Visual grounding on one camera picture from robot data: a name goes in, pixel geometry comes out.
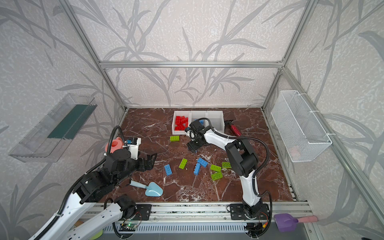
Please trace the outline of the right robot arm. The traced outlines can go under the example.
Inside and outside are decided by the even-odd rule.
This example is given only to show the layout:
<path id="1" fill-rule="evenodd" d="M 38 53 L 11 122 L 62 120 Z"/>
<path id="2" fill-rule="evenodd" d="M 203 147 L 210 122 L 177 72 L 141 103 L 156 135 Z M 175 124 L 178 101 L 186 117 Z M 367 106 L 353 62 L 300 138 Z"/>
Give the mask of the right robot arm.
<path id="1" fill-rule="evenodd" d="M 206 145 L 215 145 L 226 151 L 232 170 L 240 177 L 243 190 L 243 207 L 245 216 L 251 220 L 255 219 L 265 205 L 262 196 L 269 194 L 269 191 L 259 193 L 257 185 L 257 174 L 264 168 L 270 159 L 268 145 L 253 137 L 230 136 L 216 130 L 210 119 L 200 118 L 185 128 L 186 134 L 191 139 L 187 144 L 192 152 Z M 266 158 L 259 166 L 259 157 L 250 140 L 260 143 L 266 150 Z"/>

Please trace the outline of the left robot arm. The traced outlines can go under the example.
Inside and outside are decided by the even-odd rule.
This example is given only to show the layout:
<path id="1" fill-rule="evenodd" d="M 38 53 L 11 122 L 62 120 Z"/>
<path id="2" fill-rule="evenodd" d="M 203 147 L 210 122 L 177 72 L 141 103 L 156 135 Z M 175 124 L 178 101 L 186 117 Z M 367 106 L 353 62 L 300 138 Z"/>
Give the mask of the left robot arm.
<path id="1" fill-rule="evenodd" d="M 135 201 L 124 194 L 101 213 L 73 228 L 85 212 L 121 182 L 135 172 L 150 171 L 154 167 L 158 155 L 141 158 L 141 140 L 138 138 L 131 138 L 130 144 L 123 144 L 122 148 L 112 151 L 116 132 L 123 132 L 120 126 L 113 128 L 103 159 L 75 181 L 58 211 L 31 237 L 33 240 L 86 240 L 120 219 L 128 220 L 136 216 L 138 209 Z"/>

